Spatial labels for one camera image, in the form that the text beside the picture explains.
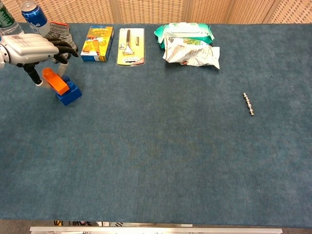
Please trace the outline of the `woven wicker folding screen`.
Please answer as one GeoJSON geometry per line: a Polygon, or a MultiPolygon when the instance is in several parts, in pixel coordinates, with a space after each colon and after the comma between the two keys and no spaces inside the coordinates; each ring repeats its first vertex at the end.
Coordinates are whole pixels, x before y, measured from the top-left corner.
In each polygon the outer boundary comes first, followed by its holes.
{"type": "Polygon", "coordinates": [[[34,0],[64,23],[312,23],[312,0],[34,0]]]}

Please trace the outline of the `grey knit work glove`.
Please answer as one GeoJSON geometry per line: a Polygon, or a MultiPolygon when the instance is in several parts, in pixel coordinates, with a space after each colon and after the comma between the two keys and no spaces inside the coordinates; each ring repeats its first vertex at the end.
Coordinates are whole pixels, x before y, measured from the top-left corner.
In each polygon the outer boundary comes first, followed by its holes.
{"type": "Polygon", "coordinates": [[[50,22],[50,31],[45,36],[47,39],[59,39],[67,42],[71,45],[75,51],[78,51],[78,47],[74,42],[72,34],[70,32],[70,26],[60,22],[50,22]]]}

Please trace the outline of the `clear plastic water bottle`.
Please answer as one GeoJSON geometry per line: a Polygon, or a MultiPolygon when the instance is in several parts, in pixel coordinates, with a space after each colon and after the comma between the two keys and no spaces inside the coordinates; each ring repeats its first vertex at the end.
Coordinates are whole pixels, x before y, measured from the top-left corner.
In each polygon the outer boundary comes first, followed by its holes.
{"type": "Polygon", "coordinates": [[[0,37],[24,34],[22,27],[0,0],[0,37]]]}

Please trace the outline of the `small metal beaded rod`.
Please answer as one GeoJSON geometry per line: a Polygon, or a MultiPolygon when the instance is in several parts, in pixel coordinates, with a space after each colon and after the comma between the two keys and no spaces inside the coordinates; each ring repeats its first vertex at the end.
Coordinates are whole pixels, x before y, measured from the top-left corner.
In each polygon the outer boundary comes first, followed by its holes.
{"type": "Polygon", "coordinates": [[[253,117],[254,116],[254,110],[253,110],[253,106],[252,106],[252,103],[251,103],[248,95],[246,93],[243,93],[243,98],[245,99],[247,108],[249,110],[249,114],[253,117]]]}

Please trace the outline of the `blue toy block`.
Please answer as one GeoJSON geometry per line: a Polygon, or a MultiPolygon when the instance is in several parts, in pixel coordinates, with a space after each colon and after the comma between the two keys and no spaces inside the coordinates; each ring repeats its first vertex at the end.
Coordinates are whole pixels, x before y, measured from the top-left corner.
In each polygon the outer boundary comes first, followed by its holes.
{"type": "Polygon", "coordinates": [[[63,95],[60,95],[57,92],[55,93],[58,99],[63,103],[63,105],[67,106],[68,104],[74,102],[76,99],[82,96],[82,93],[67,75],[63,75],[61,78],[68,85],[69,90],[66,91],[63,95]]]}

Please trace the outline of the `blue felt table cloth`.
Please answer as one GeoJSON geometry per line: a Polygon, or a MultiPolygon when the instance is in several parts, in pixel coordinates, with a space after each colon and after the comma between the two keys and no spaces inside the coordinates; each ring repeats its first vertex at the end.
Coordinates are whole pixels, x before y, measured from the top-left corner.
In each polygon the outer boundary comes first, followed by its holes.
{"type": "Polygon", "coordinates": [[[67,106],[0,69],[0,219],[312,227],[312,24],[213,24],[220,69],[155,29],[143,65],[71,58],[67,106]]]}

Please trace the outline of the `razor in yellow blister pack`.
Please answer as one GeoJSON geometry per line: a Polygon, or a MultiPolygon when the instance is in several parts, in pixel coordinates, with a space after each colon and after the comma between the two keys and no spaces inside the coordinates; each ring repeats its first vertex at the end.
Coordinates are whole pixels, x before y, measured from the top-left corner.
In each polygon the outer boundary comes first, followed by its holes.
{"type": "Polygon", "coordinates": [[[145,62],[144,28],[121,28],[118,38],[117,65],[137,66],[145,62]]]}

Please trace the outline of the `blue drink can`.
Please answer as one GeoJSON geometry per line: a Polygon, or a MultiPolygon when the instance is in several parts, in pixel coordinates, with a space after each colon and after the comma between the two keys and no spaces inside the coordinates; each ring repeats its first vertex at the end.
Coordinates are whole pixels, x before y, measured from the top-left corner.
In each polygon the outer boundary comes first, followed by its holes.
{"type": "Polygon", "coordinates": [[[50,23],[43,13],[41,7],[33,0],[27,0],[20,6],[21,14],[30,24],[30,27],[35,33],[45,37],[50,31],[50,23]]]}

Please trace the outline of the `yellow snack box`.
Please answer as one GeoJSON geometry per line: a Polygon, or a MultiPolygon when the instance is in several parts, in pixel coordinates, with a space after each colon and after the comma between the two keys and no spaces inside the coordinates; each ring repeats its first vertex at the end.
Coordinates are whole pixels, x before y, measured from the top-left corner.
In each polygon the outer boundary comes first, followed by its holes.
{"type": "Polygon", "coordinates": [[[84,62],[107,62],[114,38],[112,26],[90,26],[81,51],[84,62]]]}

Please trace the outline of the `white crumpled snack bag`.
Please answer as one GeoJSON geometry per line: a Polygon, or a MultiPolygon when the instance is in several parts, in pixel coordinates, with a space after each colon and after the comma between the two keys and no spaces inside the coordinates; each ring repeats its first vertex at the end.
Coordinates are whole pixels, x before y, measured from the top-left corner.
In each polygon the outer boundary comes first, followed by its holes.
{"type": "Polygon", "coordinates": [[[189,66],[214,66],[219,69],[220,48],[197,39],[165,38],[163,58],[168,63],[189,66]]]}

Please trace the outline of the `orange toy block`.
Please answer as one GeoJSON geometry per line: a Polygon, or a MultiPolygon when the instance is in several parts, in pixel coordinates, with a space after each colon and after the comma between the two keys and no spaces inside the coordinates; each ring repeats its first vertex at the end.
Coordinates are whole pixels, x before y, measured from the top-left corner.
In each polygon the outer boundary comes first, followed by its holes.
{"type": "Polygon", "coordinates": [[[48,84],[53,88],[53,90],[56,91],[59,95],[63,95],[70,90],[66,82],[63,81],[62,78],[51,68],[44,68],[42,75],[48,84]]]}

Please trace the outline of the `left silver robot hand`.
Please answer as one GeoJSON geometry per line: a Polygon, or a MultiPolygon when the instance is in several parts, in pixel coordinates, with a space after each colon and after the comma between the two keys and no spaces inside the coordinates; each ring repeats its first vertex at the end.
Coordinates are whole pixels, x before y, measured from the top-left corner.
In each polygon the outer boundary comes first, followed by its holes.
{"type": "Polygon", "coordinates": [[[9,64],[23,68],[39,87],[51,88],[37,73],[35,69],[37,64],[50,59],[67,64],[68,59],[63,56],[64,53],[78,57],[78,53],[67,42],[47,39],[40,34],[5,35],[1,37],[0,43],[9,54],[9,64]]]}

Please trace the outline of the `aluminium profile rail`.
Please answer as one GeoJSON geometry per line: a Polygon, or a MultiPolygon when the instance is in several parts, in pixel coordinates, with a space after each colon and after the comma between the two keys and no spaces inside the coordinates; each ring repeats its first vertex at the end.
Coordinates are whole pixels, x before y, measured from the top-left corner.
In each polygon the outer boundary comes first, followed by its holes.
{"type": "Polygon", "coordinates": [[[31,234],[283,234],[269,228],[200,228],[200,227],[31,227],[31,234]]]}

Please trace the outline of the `green wet wipes pack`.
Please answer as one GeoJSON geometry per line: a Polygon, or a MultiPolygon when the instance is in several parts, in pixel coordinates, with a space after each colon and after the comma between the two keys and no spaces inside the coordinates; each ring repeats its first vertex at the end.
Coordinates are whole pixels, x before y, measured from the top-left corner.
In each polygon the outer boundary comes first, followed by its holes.
{"type": "Polygon", "coordinates": [[[190,38],[207,44],[211,44],[215,39],[210,26],[205,23],[169,23],[158,27],[154,35],[161,49],[165,48],[165,38],[190,38]]]}

